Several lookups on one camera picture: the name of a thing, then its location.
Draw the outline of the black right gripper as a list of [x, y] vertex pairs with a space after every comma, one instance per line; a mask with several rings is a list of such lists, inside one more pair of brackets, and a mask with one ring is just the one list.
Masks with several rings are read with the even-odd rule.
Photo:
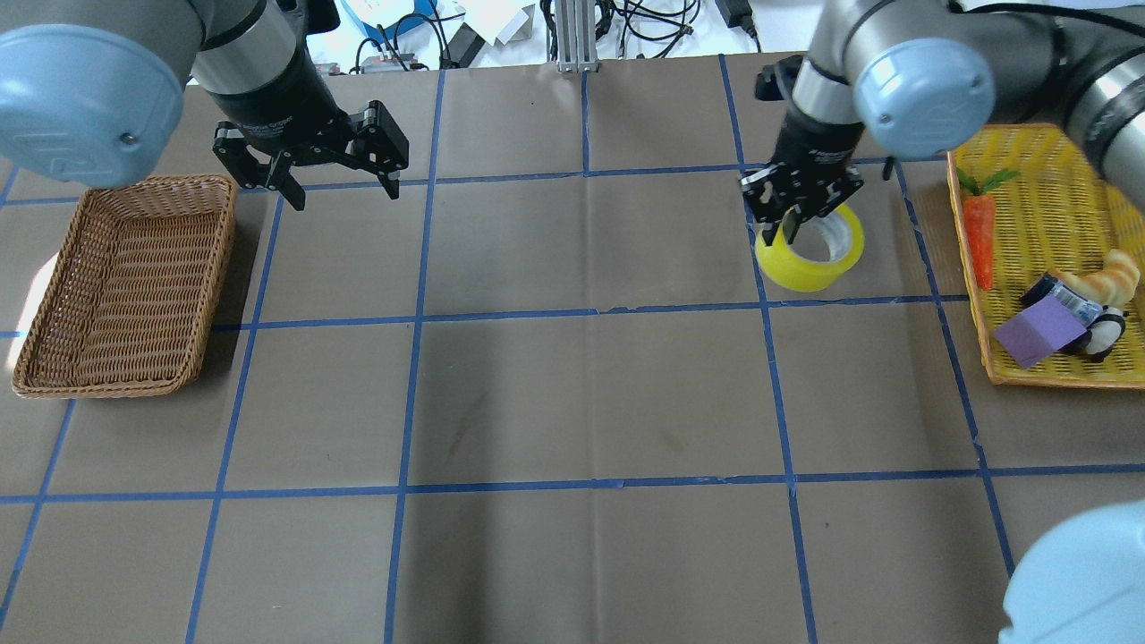
[[810, 217], [826, 215], [848, 201], [864, 186], [853, 163], [863, 132], [863, 123], [818, 121], [789, 107], [772, 158], [741, 176], [743, 201], [755, 223], [784, 220], [785, 244], [793, 244]]

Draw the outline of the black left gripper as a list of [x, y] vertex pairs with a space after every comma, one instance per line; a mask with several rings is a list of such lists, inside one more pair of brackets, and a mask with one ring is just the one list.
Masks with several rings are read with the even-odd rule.
[[234, 89], [230, 73], [226, 80], [206, 73], [206, 93], [226, 115], [216, 124], [212, 150], [232, 179], [247, 189], [278, 193], [291, 209], [302, 211], [306, 191], [291, 167], [335, 164], [372, 174], [389, 199], [398, 199], [410, 142], [380, 99], [346, 113], [306, 49], [293, 50], [274, 68], [270, 79], [243, 91]]

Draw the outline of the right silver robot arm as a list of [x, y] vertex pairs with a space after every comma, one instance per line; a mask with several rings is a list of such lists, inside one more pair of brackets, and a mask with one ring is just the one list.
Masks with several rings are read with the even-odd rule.
[[776, 151], [741, 179], [760, 248], [861, 188], [863, 133], [917, 160], [1044, 117], [1142, 206], [1142, 3], [830, 1], [810, 52], [766, 65], [756, 95], [785, 102]]

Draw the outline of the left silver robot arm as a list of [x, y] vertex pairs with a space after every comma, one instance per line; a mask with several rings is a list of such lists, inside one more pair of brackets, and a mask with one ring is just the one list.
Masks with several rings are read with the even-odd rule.
[[151, 175], [195, 81], [224, 115], [212, 149], [234, 182], [305, 209], [294, 167], [369, 173], [390, 199], [410, 144], [382, 102], [335, 103], [307, 39], [332, 1], [3, 1], [1, 149], [93, 189]]

